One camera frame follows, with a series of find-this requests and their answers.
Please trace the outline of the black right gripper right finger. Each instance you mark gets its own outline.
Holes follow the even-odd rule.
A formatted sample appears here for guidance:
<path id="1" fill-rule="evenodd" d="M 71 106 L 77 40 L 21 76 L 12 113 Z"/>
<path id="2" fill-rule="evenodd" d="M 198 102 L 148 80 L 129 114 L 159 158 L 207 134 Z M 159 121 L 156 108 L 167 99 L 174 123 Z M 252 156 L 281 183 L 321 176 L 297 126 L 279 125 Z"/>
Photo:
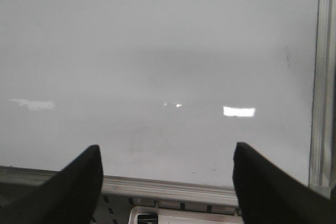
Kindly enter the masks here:
<path id="1" fill-rule="evenodd" d="M 236 144 L 233 182 L 244 223 L 335 223 L 335 199 L 304 186 L 244 142 Z"/>

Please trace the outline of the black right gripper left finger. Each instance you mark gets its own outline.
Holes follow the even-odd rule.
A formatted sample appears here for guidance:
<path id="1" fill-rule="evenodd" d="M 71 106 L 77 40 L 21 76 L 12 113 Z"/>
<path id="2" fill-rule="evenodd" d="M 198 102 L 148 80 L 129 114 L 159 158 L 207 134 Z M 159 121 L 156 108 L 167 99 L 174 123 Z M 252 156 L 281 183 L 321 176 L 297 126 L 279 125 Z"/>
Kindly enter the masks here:
<path id="1" fill-rule="evenodd" d="M 86 148 L 64 169 L 1 209 L 1 223 L 90 223 L 101 194 L 100 147 Z"/>

